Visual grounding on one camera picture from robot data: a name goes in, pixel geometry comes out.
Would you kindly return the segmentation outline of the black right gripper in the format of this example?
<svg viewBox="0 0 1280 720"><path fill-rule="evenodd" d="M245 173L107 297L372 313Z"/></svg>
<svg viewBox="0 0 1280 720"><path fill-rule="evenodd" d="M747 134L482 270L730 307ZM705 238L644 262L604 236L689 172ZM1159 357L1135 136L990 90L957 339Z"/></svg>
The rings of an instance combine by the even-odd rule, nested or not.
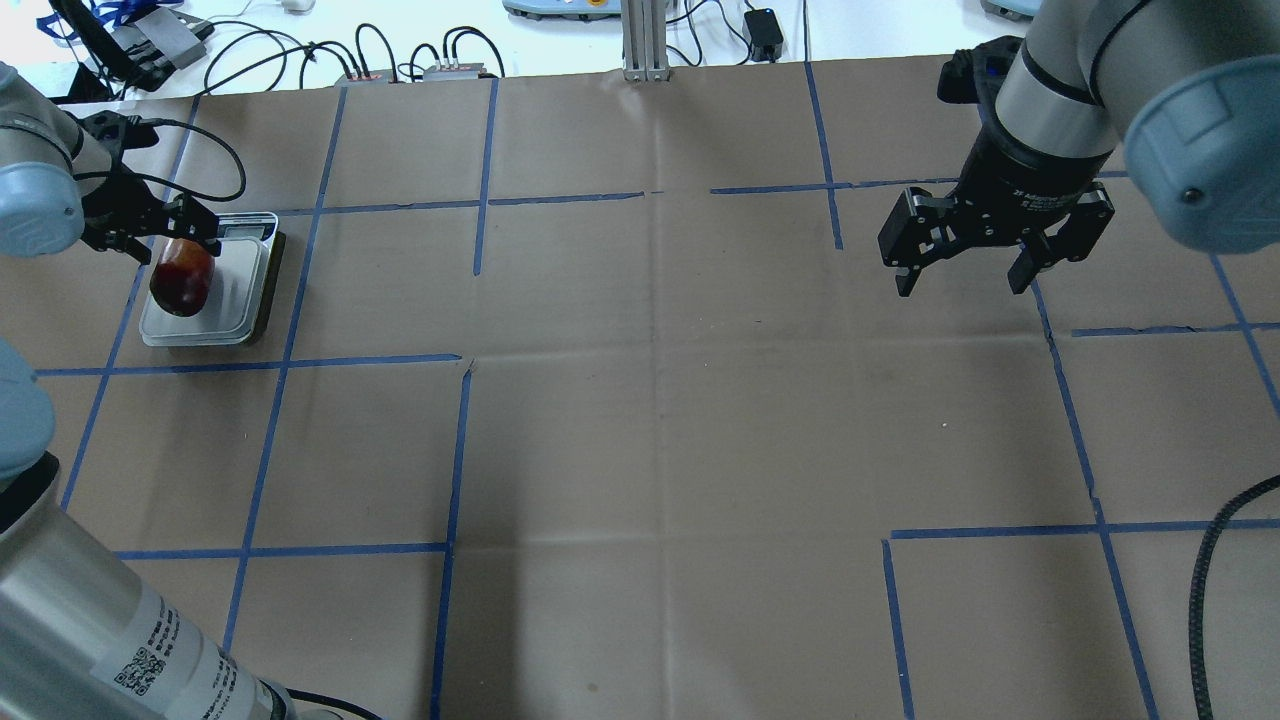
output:
<svg viewBox="0 0 1280 720"><path fill-rule="evenodd" d="M983 129L957 183L936 196L910 186L878 233L899 297L910 297L929 265L969 249L1016 247L1007 272L1014 295L1059 263L1087 259L1116 210L1097 181L1105 156L1056 158L1015 149Z"/></svg>

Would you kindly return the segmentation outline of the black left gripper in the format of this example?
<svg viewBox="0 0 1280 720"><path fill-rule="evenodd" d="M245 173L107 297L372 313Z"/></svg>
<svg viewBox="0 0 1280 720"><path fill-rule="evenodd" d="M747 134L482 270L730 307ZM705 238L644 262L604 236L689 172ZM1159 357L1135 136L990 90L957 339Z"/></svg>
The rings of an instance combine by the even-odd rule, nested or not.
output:
<svg viewBox="0 0 1280 720"><path fill-rule="evenodd" d="M192 195L164 202L154 193L155 184L169 190L170 181L118 167L81 172L78 183L88 186L81 197L81 241L95 251L150 263L152 251L140 238L159 234L196 242L211 258L221 255L219 217L214 211Z"/></svg>

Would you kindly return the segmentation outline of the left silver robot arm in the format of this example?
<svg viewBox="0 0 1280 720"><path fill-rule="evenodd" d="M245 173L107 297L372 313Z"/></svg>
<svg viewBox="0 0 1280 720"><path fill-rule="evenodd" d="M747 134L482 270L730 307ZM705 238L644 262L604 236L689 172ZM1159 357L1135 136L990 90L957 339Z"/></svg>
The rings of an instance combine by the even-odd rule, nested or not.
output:
<svg viewBox="0 0 1280 720"><path fill-rule="evenodd" d="M84 243L148 265L145 236L180 245L212 274L221 251L209 196L169 201L127 151L163 119L63 111L3 67L3 254L37 258ZM369 719L326 694L242 667L95 539L55 498L55 410L35 369L3 346L3 716L8 719Z"/></svg>

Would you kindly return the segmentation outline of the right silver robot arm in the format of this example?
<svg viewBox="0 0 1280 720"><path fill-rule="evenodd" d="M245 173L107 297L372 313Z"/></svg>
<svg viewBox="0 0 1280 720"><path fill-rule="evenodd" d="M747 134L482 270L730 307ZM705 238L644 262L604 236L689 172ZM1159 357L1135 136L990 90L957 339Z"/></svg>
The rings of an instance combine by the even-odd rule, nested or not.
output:
<svg viewBox="0 0 1280 720"><path fill-rule="evenodd" d="M1180 245L1274 246L1277 46L1275 1L1044 1L1024 37L956 51L937 96L980 128L947 195L911 186L882 225L897 293L970 249L1018 249L1014 293L1085 260L1115 214L1098 176L1116 150Z"/></svg>

